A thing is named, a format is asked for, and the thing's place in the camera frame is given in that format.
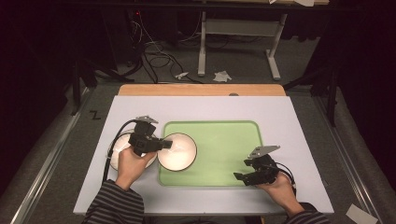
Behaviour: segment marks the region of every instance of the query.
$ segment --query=metal rail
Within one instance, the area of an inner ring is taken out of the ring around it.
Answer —
[[[320,97],[313,97],[313,99],[315,105],[318,107],[319,111],[321,112],[320,114],[322,115],[323,119],[326,121],[326,125],[328,129],[330,130],[332,139],[334,140],[334,143],[336,144],[336,148],[338,149],[337,154],[342,160],[342,165],[344,166],[346,175],[349,178],[349,182],[351,183],[351,186],[355,191],[355,194],[361,204],[361,209],[369,213],[371,216],[378,218],[379,223],[383,223],[380,215],[376,211],[375,205],[372,202],[372,199],[369,195],[366,186],[362,182],[361,177],[359,176],[358,171],[355,168],[355,165],[353,164],[352,160],[350,159],[347,153],[347,149],[345,148],[340,135],[338,134],[336,128],[333,127],[327,119],[325,104],[321,101]]]
[[[88,102],[89,96],[92,95],[92,91],[88,91],[88,88],[85,88],[82,95],[84,96],[82,106],[84,106]],[[71,118],[55,148],[52,149],[44,161],[44,164],[38,172],[35,181],[23,199],[20,208],[16,212],[14,218],[12,218],[11,224],[28,223],[30,216],[35,211],[35,206],[40,200],[46,186],[50,182],[50,178],[55,171],[56,165],[64,153],[64,144],[79,119],[80,111],[81,110],[79,110],[76,115]]]

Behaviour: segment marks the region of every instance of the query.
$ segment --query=gray floor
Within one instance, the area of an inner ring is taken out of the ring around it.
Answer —
[[[193,42],[188,46],[165,46],[164,52],[175,56],[182,64],[183,71],[189,72],[190,78],[204,83],[218,83],[213,80],[214,73],[226,71],[232,78],[228,83],[286,84],[303,74],[317,44],[317,41],[310,40],[303,43],[296,39],[282,40],[276,52],[282,79],[273,81],[263,54],[263,50],[269,48],[271,39],[250,40],[252,37],[234,36],[233,41],[220,49],[218,47],[224,44],[223,40],[209,41],[208,46],[212,48],[207,49],[205,77],[197,76],[199,47],[193,45]],[[153,47],[148,48],[148,51],[154,50]],[[162,64],[161,60],[163,59],[153,62]],[[121,72],[127,69],[120,64]],[[177,80],[173,76],[181,72],[176,65],[172,67],[169,64],[156,71],[160,82],[175,82]],[[137,82],[150,82],[144,69],[130,77]],[[36,195],[40,200],[31,204],[32,209],[26,218],[29,221],[26,222],[81,222],[82,217],[74,215],[72,211],[106,121],[106,114],[120,85],[121,83],[112,80],[99,79],[98,87],[86,92],[85,105],[74,117],[70,116],[72,102],[69,101],[64,111],[35,144],[1,198],[0,223],[9,223],[15,216],[46,158],[58,148],[62,153],[56,168],[49,172],[49,182],[44,183],[43,191]],[[331,127],[324,117],[325,99],[311,97],[309,86],[293,88],[287,94],[294,104],[306,141],[332,201],[335,210],[333,215],[329,215],[332,223],[354,223],[346,216],[347,209],[353,203],[379,217],[381,223],[396,223],[393,212],[396,207],[395,193],[364,145],[342,93],[337,92],[336,128]],[[100,119],[92,119],[93,110],[97,111],[96,117]],[[266,223],[281,223],[282,220],[282,216],[271,216],[266,218]]]

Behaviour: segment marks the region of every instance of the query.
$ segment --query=person's left hand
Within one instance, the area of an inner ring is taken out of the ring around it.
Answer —
[[[127,147],[120,152],[119,155],[119,173],[116,179],[116,185],[124,190],[136,181],[143,174],[148,162],[155,156],[157,152],[149,152],[145,156],[140,157],[134,154],[133,147]]]

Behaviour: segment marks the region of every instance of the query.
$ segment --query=white bowl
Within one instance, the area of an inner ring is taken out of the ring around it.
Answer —
[[[119,170],[119,154],[121,151],[123,151],[125,148],[129,147],[131,144],[128,143],[129,137],[131,136],[131,133],[134,132],[134,129],[127,130],[123,133],[121,133],[121,137],[117,139],[116,144],[114,145],[113,148],[113,155],[111,156],[110,160],[110,165],[113,167],[115,170]],[[146,165],[146,168],[149,167],[157,158],[157,155],[155,155]]]
[[[181,171],[189,167],[197,155],[197,146],[194,140],[184,133],[172,133],[164,140],[173,141],[171,148],[158,151],[158,161],[171,171]]]

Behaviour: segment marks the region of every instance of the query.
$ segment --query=white table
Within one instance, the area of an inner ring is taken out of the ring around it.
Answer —
[[[163,125],[175,120],[255,121],[267,146],[281,146],[281,149],[270,155],[292,170],[297,183],[297,199],[312,203],[325,214],[333,213],[299,120],[287,96],[116,96],[74,213],[85,214],[99,190],[106,152],[119,128],[127,120],[143,115],[150,115],[160,122],[156,124],[156,136],[163,136]],[[158,162],[155,161],[133,183],[133,189],[144,199],[146,216],[253,216],[283,213],[264,191],[254,187],[163,187],[158,181],[158,170]],[[117,172],[110,168],[108,177],[115,179],[116,176]]]

